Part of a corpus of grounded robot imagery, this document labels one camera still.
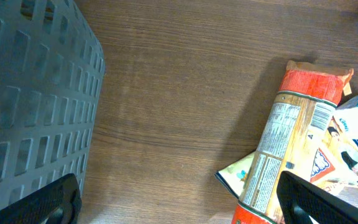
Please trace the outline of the yellow wet wipes packet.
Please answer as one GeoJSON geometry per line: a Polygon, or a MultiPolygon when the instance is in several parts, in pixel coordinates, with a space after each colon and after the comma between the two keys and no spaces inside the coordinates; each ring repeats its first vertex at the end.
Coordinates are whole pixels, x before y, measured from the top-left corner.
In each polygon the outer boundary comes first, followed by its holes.
{"type": "MultiPolygon", "coordinates": [[[[244,188],[253,158],[251,152],[214,175],[235,198],[244,188]]],[[[333,195],[345,187],[358,188],[358,141],[349,139],[334,119],[315,155],[310,182],[333,195]]]]}

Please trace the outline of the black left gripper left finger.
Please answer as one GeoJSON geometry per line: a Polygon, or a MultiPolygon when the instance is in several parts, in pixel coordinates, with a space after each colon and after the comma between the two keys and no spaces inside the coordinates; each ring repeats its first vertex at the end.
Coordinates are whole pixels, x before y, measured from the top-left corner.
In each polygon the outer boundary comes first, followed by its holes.
{"type": "Polygon", "coordinates": [[[75,174],[67,174],[0,210],[0,223],[78,222],[82,206],[75,174]]]}

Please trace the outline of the orange spaghetti packet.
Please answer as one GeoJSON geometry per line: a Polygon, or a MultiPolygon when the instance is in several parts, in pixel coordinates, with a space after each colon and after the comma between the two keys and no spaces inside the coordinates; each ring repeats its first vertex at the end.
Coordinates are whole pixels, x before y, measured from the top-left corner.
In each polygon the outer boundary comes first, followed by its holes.
{"type": "Polygon", "coordinates": [[[351,93],[353,69],[287,63],[232,219],[283,223],[277,197],[280,174],[310,180],[316,152],[342,95],[351,93]]]}

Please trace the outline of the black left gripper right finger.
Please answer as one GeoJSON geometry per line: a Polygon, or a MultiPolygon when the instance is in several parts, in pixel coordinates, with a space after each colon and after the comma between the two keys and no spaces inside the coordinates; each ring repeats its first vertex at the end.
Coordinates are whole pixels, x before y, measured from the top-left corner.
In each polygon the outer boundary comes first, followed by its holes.
{"type": "Polygon", "coordinates": [[[297,175],[283,171],[277,197],[285,223],[358,224],[358,208],[297,175]]]}

